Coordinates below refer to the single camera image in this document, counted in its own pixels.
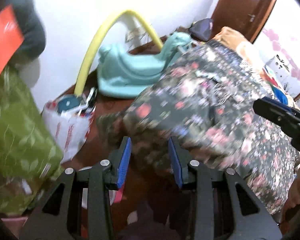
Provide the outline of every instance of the yellow foam tube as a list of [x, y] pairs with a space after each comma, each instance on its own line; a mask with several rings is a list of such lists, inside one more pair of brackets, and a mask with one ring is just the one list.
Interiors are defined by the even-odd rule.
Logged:
[[97, 30], [96, 34], [94, 35], [89, 48], [86, 52], [86, 55], [84, 56], [84, 59], [81, 64], [81, 68], [77, 77], [77, 83], [74, 88], [74, 94], [76, 96], [79, 96], [83, 92], [84, 85], [86, 83], [92, 62], [94, 57], [96, 56], [99, 47], [101, 45], [101, 42], [103, 41], [104, 37], [106, 36], [109, 29], [114, 25], [114, 23], [117, 21], [117, 19], [122, 16], [123, 14], [129, 14], [134, 16], [141, 24], [141, 26], [144, 28], [144, 30], [149, 34], [151, 39], [153, 40], [154, 44], [161, 50], [163, 47], [163, 43], [158, 37], [157, 33], [155, 32], [154, 28], [145, 20], [143, 17], [141, 17], [140, 14], [137, 12], [126, 9], [119, 12], [112, 13], [100, 26], [100, 28]]

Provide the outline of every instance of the orange object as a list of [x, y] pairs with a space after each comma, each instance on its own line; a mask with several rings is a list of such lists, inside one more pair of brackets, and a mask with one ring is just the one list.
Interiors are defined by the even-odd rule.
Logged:
[[12, 6], [0, 12], [0, 73], [24, 40]]

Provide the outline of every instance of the teal plastic object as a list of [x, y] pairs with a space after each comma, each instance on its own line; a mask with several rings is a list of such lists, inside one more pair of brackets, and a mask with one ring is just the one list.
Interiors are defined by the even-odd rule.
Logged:
[[191, 47], [190, 35], [173, 33], [156, 55], [131, 55], [121, 44], [101, 46], [97, 68], [99, 92], [114, 98], [137, 97], [159, 80], [164, 67], [181, 56], [177, 46], [185, 50]]

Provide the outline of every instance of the silver bolt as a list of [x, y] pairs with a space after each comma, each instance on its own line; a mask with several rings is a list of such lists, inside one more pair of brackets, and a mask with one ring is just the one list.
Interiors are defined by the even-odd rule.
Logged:
[[199, 166], [199, 162], [197, 160], [192, 160], [192, 161], [190, 161], [190, 165], [194, 166], [194, 167], [198, 167]]
[[101, 166], [108, 166], [110, 164], [110, 161], [109, 160], [102, 160], [100, 162]]
[[234, 174], [235, 174], [235, 170], [232, 169], [232, 168], [228, 168], [228, 169], [227, 169], [227, 173], [228, 173], [229, 175], [234, 175]]
[[66, 168], [65, 174], [70, 175], [72, 173], [73, 173], [73, 169], [72, 168]]

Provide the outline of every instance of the dark floral dress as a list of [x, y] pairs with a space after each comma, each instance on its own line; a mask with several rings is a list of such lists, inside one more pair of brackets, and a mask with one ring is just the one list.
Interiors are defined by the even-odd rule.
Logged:
[[[222, 84], [215, 124], [207, 73]], [[253, 112], [253, 102], [264, 96], [274, 98], [271, 87], [236, 52], [211, 40], [168, 67], [126, 111], [102, 116], [97, 125], [111, 146], [130, 136], [139, 168], [151, 165], [158, 173], [172, 173], [167, 139], [177, 136], [210, 168], [233, 167], [275, 214], [288, 197], [296, 150], [280, 127]]]

